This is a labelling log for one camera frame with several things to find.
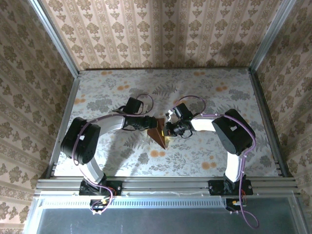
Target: pink cable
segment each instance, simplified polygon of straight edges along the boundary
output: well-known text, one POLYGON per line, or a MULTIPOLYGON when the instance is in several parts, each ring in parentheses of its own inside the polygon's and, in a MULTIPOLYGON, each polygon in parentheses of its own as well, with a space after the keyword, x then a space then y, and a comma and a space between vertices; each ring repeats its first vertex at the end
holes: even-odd
POLYGON ((181 100, 183 100, 183 99, 185 99, 185 98, 197 98, 197 99, 201 100, 201 101, 204 103, 204 107, 203 107, 203 109, 201 110, 200 114, 202 114, 202 113, 205 111, 205 109, 206 109, 206 102, 205 102, 205 100, 202 99, 202 98, 199 97, 199 96, 196 96, 196 95, 186 95, 186 96, 184 96, 184 97, 181 97, 181 98, 175 103, 174 107, 176 107, 176 105, 179 103, 179 101, 181 101, 181 100))
POLYGON ((243 176, 244 176, 244 170, 245 170, 245 163, 246 163, 246 157, 247 154, 249 152, 251 152, 252 150, 254 150, 255 146, 256 146, 256 139, 254 137, 254 135, 252 134, 252 132, 239 120, 237 120, 236 118, 233 118, 232 116, 228 116, 228 115, 224 115, 224 114, 209 114, 209 115, 202 115, 203 117, 220 117, 223 116, 225 118, 228 118, 236 123, 238 123, 240 126, 243 127, 243 129, 250 135, 250 137, 253 139, 253 145, 251 146, 251 148, 249 148, 246 152, 244 152, 241 164, 240 164, 240 181, 239 181, 239 191, 238 191, 238 195, 239 195, 239 203, 240 203, 240 212, 243 215, 243 218, 245 220, 245 222, 247 223, 247 225, 249 227, 251 227, 252 229, 258 229, 260 226, 259 220, 257 219, 256 216, 254 216, 252 213, 244 211, 243 209, 243 203, 242 203, 242 183, 243 183, 243 176), (253 226, 249 223, 249 221, 247 220, 247 218, 245 217, 245 212, 247 214, 250 214, 257 222, 256 226, 253 226))
POLYGON ((149 94, 139 94, 139 95, 137 96, 137 99, 138 99, 140 96, 148 96, 148 97, 152 100, 152 106, 151 106, 151 108, 149 109, 149 111, 147 111, 147 112, 145 112, 144 114, 142 114, 143 108, 144 108, 144 103, 142 103, 142 111, 141 111, 141 113, 136 114, 136 116, 139 116, 139 115, 146 115, 147 113, 150 113, 151 110, 152 110, 153 107, 154 107, 154 100, 153 100, 153 98, 151 97, 151 95, 149 95, 149 94))

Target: damask wallpaper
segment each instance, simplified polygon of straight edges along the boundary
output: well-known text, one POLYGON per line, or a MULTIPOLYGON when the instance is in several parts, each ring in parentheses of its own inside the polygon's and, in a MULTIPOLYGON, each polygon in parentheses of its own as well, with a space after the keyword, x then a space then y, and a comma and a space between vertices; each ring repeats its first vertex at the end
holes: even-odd
POLYGON ((257 70, 312 220, 312 1, 298 0, 257 70))
POLYGON ((26 0, 0 0, 0 233, 21 233, 73 82, 26 0))
MULTIPOLYGON (((92 119, 105 115, 141 93, 153 97, 155 104, 150 115, 159 118, 164 118, 185 95, 205 99, 206 114, 236 109, 256 132, 257 147, 247 157, 246 173, 278 176, 247 68, 84 71, 70 123, 75 117, 92 119)), ((151 100, 148 97, 141 100, 144 111, 149 110, 151 100)), ((195 98, 183 102, 192 113, 203 108, 202 102, 195 98)), ((112 131, 98 140, 95 159, 107 176, 223 176, 227 152, 216 133, 194 132, 189 139, 166 140, 168 147, 164 150, 147 131, 112 131)), ((54 175, 82 174, 61 153, 54 175)))
POLYGON ((80 70, 247 67, 281 0, 42 0, 80 70))

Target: grey leaf pattern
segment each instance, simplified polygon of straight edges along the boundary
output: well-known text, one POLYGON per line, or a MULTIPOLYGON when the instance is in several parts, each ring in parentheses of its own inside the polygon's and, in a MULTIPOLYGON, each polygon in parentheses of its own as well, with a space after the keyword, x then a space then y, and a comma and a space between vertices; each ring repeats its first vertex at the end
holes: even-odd
POLYGON ((207 78, 205 78, 205 79, 200 80, 200 86, 202 88, 205 88, 207 91, 210 91, 210 89, 213 86, 213 83, 210 80, 208 80, 207 78))
POLYGON ((149 160, 150 160, 150 159, 148 158, 147 153, 142 153, 142 154, 140 154, 140 156, 138 157, 138 161, 139 161, 141 164, 147 164, 149 160))
POLYGON ((166 164, 157 164, 156 166, 151 166, 148 170, 164 172, 164 171, 166 171, 167 169, 170 169, 170 166, 169 166, 169 165, 166 165, 166 164))
POLYGON ((116 80, 113 78, 106 78, 104 85, 109 88, 109 90, 112 90, 116 86, 116 80))
POLYGON ((132 149, 128 148, 128 149, 125 149, 124 151, 122 151, 122 152, 120 153, 120 157, 122 157, 122 158, 124 158, 124 159, 127 159, 127 158, 129 158, 130 155, 133 154, 133 153, 134 153, 134 151, 133 151, 132 149))
POLYGON ((247 93, 244 93, 243 91, 238 91, 238 90, 235 90, 235 89, 230 89, 229 90, 229 94, 232 94, 231 95, 231 99, 235 100, 235 101, 238 101, 238 100, 247 100, 247 99, 250 99, 250 95, 247 94, 247 93))
POLYGON ((124 143, 124 146, 130 147, 130 148, 142 148, 149 144, 150 138, 141 134, 140 132, 135 132, 124 143))
POLYGON ((262 150, 264 147, 268 146, 269 147, 269 142, 268 142, 268 139, 266 137, 263 137, 263 136, 260 136, 258 139, 257 139, 257 145, 256 145, 256 148, 255 150, 258 151, 258 150, 262 150))
POLYGON ((191 103, 189 105, 189 109, 192 112, 201 112, 201 110, 203 109, 203 103, 201 101, 198 101, 197 103, 191 103))
POLYGON ((112 100, 110 99, 100 99, 96 101, 89 102, 87 105, 87 109, 91 111, 97 111, 99 110, 101 113, 105 113, 109 111, 109 108, 107 105, 111 105, 112 100))
POLYGON ((252 127, 253 130, 258 130, 261 132, 264 131, 264 126, 262 124, 258 124, 256 121, 252 121, 250 123, 250 126, 252 127))
POLYGON ((267 155, 264 155, 264 156, 261 157, 260 163, 264 167, 271 167, 272 161, 269 159, 269 157, 267 155))
POLYGON ((177 171, 177 170, 183 169, 184 166, 186 165, 185 158, 179 152, 175 153, 172 156, 168 156, 166 158, 166 162, 168 164, 172 164, 173 165, 172 169, 173 169, 174 172, 177 171))
POLYGON ((171 85, 161 84, 158 87, 156 87, 152 93, 157 94, 157 95, 162 95, 162 96, 168 96, 169 94, 174 93, 176 91, 177 91, 177 89, 173 84, 171 84, 171 85))
POLYGON ((220 106, 217 107, 217 112, 216 113, 222 113, 224 114, 225 112, 227 112, 229 109, 236 109, 238 112, 241 112, 239 107, 236 106, 235 104, 234 105, 230 105, 230 104, 226 104, 226 105, 223 105, 221 104, 220 106))
POLYGON ((143 89, 131 88, 129 93, 131 97, 136 98, 139 94, 144 94, 145 91, 143 89))
POLYGON ((176 144, 172 146, 173 149, 179 149, 179 150, 189 150, 192 147, 190 145, 186 145, 186 144, 176 144))

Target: patterned table surface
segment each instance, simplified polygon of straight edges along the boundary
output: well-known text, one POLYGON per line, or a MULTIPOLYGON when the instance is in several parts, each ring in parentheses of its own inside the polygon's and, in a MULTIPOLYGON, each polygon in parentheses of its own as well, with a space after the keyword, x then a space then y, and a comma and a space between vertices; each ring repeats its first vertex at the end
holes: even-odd
MULTIPOLYGON (((75 117, 95 118, 124 105, 129 97, 150 94, 155 105, 149 114, 163 117, 182 96, 197 95, 206 100, 204 113, 238 110, 254 129, 256 149, 247 157, 248 176, 277 176, 274 159, 264 130, 247 69, 114 70, 83 72, 71 113, 75 117)), ((142 97, 144 109, 151 107, 142 97)), ((193 112, 201 101, 185 99, 193 112)), ((108 176, 222 176, 227 152, 216 133, 196 132, 189 139, 167 139, 163 150, 147 131, 118 130, 103 135, 95 158, 108 176)), ((55 176, 78 176, 79 169, 61 153, 55 176)))

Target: purple cable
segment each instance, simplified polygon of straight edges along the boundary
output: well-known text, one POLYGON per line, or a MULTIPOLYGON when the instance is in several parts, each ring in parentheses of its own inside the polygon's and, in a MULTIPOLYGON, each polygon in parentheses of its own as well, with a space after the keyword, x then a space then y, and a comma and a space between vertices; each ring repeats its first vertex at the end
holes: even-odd
POLYGON ((181 97, 174 105, 174 107, 176 107, 176 105, 179 103, 179 101, 185 99, 185 98, 197 98, 199 100, 201 100, 203 103, 204 103, 204 108, 202 109, 202 111, 200 112, 200 114, 202 114, 204 112, 204 110, 206 109, 206 102, 204 99, 202 99, 201 97, 199 96, 196 96, 196 95, 186 95, 184 97, 181 97))
POLYGON ((243 182, 243 176, 244 176, 244 169, 245 169, 245 163, 246 163, 246 157, 247 157, 247 154, 249 152, 251 152, 252 150, 254 150, 255 146, 256 146, 256 139, 254 137, 254 135, 252 134, 252 132, 242 123, 240 122, 239 120, 237 120, 236 118, 233 118, 231 116, 228 116, 228 115, 224 115, 224 114, 210 114, 210 115, 202 115, 203 117, 220 117, 220 116, 223 116, 225 118, 228 118, 236 123, 238 123, 240 126, 243 127, 243 129, 250 135, 250 137, 253 139, 253 145, 251 146, 251 148, 249 148, 246 152, 244 152, 244 155, 243 155, 243 158, 242 158, 242 161, 241 161, 241 164, 240 164, 240 181, 239 181, 239 191, 238 191, 238 195, 239 195, 239 203, 240 203, 240 212, 242 213, 243 215, 243 218, 245 220, 245 222, 248 224, 249 227, 251 227, 252 229, 257 229, 259 228, 260 224, 259 224, 259 220, 256 218, 256 216, 254 216, 252 213, 250 212, 247 212, 247 211, 244 211, 243 209, 243 204, 242 204, 242 182, 243 182), (247 218, 245 217, 245 212, 247 214, 250 214, 257 222, 257 226, 253 226, 251 225, 247 218))
MULTIPOLYGON (((106 187, 106 186, 93 183, 91 180, 89 180, 89 179, 87 178, 87 176, 82 172, 81 169, 80 169, 80 172, 81 172, 81 173, 83 174, 83 176, 86 178, 86 180, 88 181, 88 183, 90 183, 90 184, 92 184, 92 185, 94 185, 94 186, 97 186, 97 187, 99 187, 99 188, 104 188, 104 189, 106 189, 107 191, 109 191, 109 193, 110 193, 109 202, 108 202, 107 206, 106 206, 103 210, 100 211, 101 213, 103 213, 103 212, 111 205, 111 203, 112 203, 112 201, 113 201, 113 196, 114 196, 114 195, 113 195, 112 190, 110 190, 110 189, 109 189, 108 187, 106 187)), ((93 211, 93 207, 94 207, 96 204, 97 204, 97 202, 95 202, 95 203, 92 204, 92 207, 91 207, 91 210, 92 210, 92 211, 93 211)))
MULTIPOLYGON (((147 112, 145 113, 145 115, 146 115, 147 113, 150 113, 150 111, 153 109, 153 107, 154 107, 154 100, 153 100, 153 98, 152 98, 149 94, 139 94, 139 95, 137 96, 137 99, 138 99, 140 96, 148 96, 148 97, 150 97, 150 99, 152 100, 152 107, 150 108, 149 111, 147 111, 147 112)), ((143 109, 144 109, 144 103, 142 103, 142 111, 141 111, 138 115, 141 115, 141 114, 142 114, 143 109)))

